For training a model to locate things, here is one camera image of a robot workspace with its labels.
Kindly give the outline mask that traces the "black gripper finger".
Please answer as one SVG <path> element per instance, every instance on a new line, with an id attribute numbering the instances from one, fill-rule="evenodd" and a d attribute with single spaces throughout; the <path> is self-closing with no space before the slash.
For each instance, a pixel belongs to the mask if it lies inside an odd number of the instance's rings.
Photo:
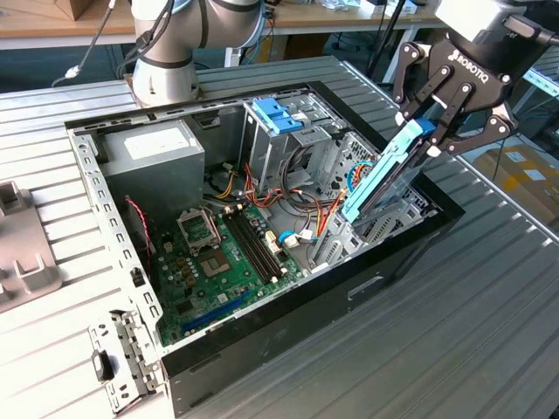
<path id="1" fill-rule="evenodd" d="M 452 69 L 436 52 L 438 45 L 406 42 L 398 52 L 392 87 L 392 99 L 398 105 L 396 122 L 407 122 L 423 116 L 434 99 L 432 95 L 450 78 Z M 424 67 L 428 78 L 414 90 L 417 69 Z"/>
<path id="2" fill-rule="evenodd" d="M 485 126 L 480 134 L 458 137 L 456 132 L 471 113 L 489 111 Z M 437 157 L 442 152 L 458 155 L 475 148 L 506 139 L 518 127 L 518 121 L 505 96 L 491 99 L 490 94 L 471 82 L 462 84 L 452 97 L 438 120 L 429 139 L 427 155 Z"/>

